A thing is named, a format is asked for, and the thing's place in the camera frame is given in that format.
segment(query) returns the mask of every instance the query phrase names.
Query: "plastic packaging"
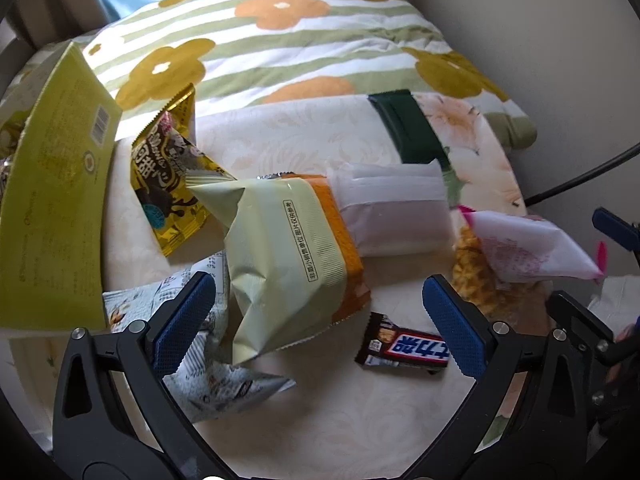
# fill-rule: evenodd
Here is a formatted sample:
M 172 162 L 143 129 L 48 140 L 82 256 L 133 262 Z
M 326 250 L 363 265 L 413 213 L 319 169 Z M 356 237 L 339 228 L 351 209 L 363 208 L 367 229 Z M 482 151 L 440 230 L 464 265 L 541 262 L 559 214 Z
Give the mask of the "plastic packaging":
M 238 364 L 327 329 L 369 300 L 362 262 L 319 175 L 187 186 L 227 230 L 231 289 L 242 312 Z
M 172 274 L 162 282 L 102 296 L 112 332 L 120 332 L 135 319 L 149 320 L 160 305 L 175 298 L 191 276 L 202 270 L 216 282 L 216 301 L 175 374 L 164 384 L 191 422 L 218 418 L 254 406 L 295 385 L 291 379 L 220 362 L 220 343 L 228 324 L 228 269 L 219 252 Z
M 601 270 L 561 228 L 539 218 L 494 211 L 464 213 L 482 252 L 503 282 L 537 282 L 553 276 L 593 280 Z
M 487 262 L 480 239 L 468 226 L 460 229 L 451 286 L 489 319 L 518 322 L 517 313 L 531 300 L 535 283 L 503 283 Z
M 328 175 L 360 256 L 427 253 L 453 244 L 447 189 L 431 164 L 347 164 Z
M 398 326 L 372 312 L 355 361 L 362 366 L 424 368 L 439 372 L 449 363 L 449 348 L 439 335 Z
M 196 232 L 209 215 L 186 189 L 186 171 L 206 170 L 219 180 L 234 179 L 190 142 L 194 135 L 194 102 L 193 85 L 189 85 L 131 147 L 131 185 L 164 256 Z

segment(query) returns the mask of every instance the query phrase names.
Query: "white plastic bag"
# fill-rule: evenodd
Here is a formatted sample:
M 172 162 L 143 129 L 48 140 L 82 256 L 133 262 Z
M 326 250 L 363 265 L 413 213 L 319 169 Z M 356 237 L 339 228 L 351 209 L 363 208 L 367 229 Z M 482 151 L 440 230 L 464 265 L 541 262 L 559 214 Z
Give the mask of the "white plastic bag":
M 543 219 L 474 211 L 463 213 L 498 279 L 537 282 L 552 276 L 593 280 L 601 270 L 561 228 Z
M 347 164 L 329 173 L 335 201 L 360 256 L 427 253 L 451 246 L 447 190 L 431 164 Z
M 166 300 L 172 300 L 197 271 L 216 282 L 216 301 L 189 346 L 175 374 L 164 385 L 190 422 L 239 412 L 295 386 L 286 377 L 264 374 L 220 362 L 220 344 L 228 321 L 229 276 L 223 251 L 187 266 L 162 282 L 128 290 L 105 292 L 104 307 L 112 332 L 121 332 L 135 319 L 149 320 Z
M 615 335 L 635 324 L 640 316 L 640 276 L 609 276 L 602 283 L 599 298 L 589 305 L 591 310 Z

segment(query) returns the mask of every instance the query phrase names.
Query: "snickers bar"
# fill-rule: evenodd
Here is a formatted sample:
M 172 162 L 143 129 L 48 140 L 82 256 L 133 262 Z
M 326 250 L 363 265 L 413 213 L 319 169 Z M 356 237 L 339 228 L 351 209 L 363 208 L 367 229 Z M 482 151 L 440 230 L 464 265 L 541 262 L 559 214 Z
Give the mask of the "snickers bar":
M 372 312 L 355 361 L 363 366 L 409 366 L 431 372 L 449 362 L 449 349 L 435 334 L 402 328 L 385 315 Z

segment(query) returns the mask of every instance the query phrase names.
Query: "white wall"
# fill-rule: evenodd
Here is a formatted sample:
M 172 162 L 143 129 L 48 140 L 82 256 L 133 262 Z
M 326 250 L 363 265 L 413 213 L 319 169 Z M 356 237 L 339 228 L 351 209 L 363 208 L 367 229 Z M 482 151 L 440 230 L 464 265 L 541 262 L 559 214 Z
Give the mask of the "white wall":
M 593 168 L 640 141 L 640 19 L 627 0 L 409 0 L 535 120 L 538 140 L 510 155 L 524 196 Z M 602 205 L 640 221 L 640 157 L 532 211 L 593 253 Z M 610 274 L 637 274 L 610 243 Z M 558 280 L 580 299 L 588 282 Z

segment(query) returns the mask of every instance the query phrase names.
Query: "chocolate bar wrapper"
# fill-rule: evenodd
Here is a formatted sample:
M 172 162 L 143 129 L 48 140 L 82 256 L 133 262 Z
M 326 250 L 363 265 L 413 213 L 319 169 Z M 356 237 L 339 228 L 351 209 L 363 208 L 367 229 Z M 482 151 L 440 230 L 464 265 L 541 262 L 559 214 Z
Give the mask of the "chocolate bar wrapper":
M 162 254 L 168 256 L 196 232 L 209 212 L 184 183 L 189 170 L 234 178 L 192 142 L 195 90 L 178 93 L 131 146 L 130 179 Z
M 424 368 L 437 372 L 449 362 L 449 348 L 435 334 L 403 328 L 372 312 L 355 361 L 363 366 Z

